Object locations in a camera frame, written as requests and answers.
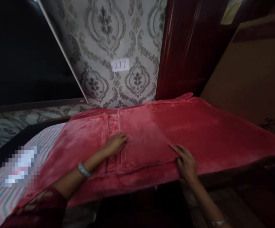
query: red blanket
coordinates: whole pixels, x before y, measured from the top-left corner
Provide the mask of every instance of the red blanket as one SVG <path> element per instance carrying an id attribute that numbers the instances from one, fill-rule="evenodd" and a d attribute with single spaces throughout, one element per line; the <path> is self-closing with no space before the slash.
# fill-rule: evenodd
<path id="1" fill-rule="evenodd" d="M 170 143 L 191 150 L 199 174 L 218 172 L 275 156 L 275 135 L 200 98 L 177 99 L 123 109 L 96 109 L 74 115 L 41 167 L 37 187 L 28 187 L 19 206 L 99 149 L 117 131 L 129 137 L 70 199 L 68 207 L 179 179 Z"/>

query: wooden furniture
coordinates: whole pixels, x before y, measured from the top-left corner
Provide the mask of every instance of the wooden furniture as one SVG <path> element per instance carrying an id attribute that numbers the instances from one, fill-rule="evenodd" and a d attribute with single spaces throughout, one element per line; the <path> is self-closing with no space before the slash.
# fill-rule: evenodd
<path id="1" fill-rule="evenodd" d="M 266 16 L 275 0 L 242 1 L 230 25 L 221 20 L 230 0 L 169 0 L 156 100 L 199 96 L 239 23 Z"/>

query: striped bed sheet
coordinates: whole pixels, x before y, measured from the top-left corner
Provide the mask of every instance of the striped bed sheet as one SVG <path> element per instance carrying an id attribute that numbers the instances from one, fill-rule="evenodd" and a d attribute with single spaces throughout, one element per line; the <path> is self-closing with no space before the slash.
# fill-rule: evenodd
<path id="1" fill-rule="evenodd" d="M 61 123 L 45 128 L 26 143 L 27 146 L 40 146 L 41 164 L 45 161 L 65 124 Z M 24 187 L 2 187 L 2 168 L 0 169 L 0 225 L 11 214 L 24 191 Z"/>

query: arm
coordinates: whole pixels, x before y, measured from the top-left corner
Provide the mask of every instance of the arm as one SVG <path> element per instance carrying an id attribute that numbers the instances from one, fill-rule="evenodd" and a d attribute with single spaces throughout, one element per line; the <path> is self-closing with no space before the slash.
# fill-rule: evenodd
<path id="1" fill-rule="evenodd" d="M 83 166 L 91 173 L 105 159 L 117 154 L 126 141 L 125 133 L 116 134 L 91 157 L 83 161 Z M 61 227 L 67 201 L 85 179 L 78 167 L 73 168 L 26 205 L 16 208 L 0 228 Z"/>
<path id="2" fill-rule="evenodd" d="M 127 137 L 125 133 L 117 133 L 111 137 L 108 142 L 96 153 L 83 161 L 83 166 L 89 173 L 92 173 L 92 171 L 104 160 L 117 154 L 122 149 L 122 146 L 126 141 Z M 58 190 L 65 197 L 65 199 L 68 200 L 85 179 L 86 178 L 81 174 L 78 167 L 75 167 L 63 175 L 60 179 L 55 181 L 51 186 Z"/>
<path id="3" fill-rule="evenodd" d="M 191 152 L 187 150 L 182 145 L 177 144 L 170 145 L 174 149 L 180 158 L 177 159 L 177 164 L 179 172 L 184 180 L 191 187 L 192 192 L 211 227 L 223 227 L 223 228 L 232 228 L 232 226 L 226 221 L 224 214 L 220 211 L 214 201 L 211 199 L 210 195 L 200 183 L 197 175 L 198 165 L 192 156 Z M 213 226 L 213 222 L 226 221 L 223 225 Z"/>

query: number label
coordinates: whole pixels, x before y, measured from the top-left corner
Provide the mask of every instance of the number label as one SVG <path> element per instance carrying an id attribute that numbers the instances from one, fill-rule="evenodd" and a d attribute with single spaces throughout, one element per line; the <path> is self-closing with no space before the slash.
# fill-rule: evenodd
<path id="1" fill-rule="evenodd" d="M 129 70 L 129 59 L 119 59 L 111 62 L 113 72 Z"/>

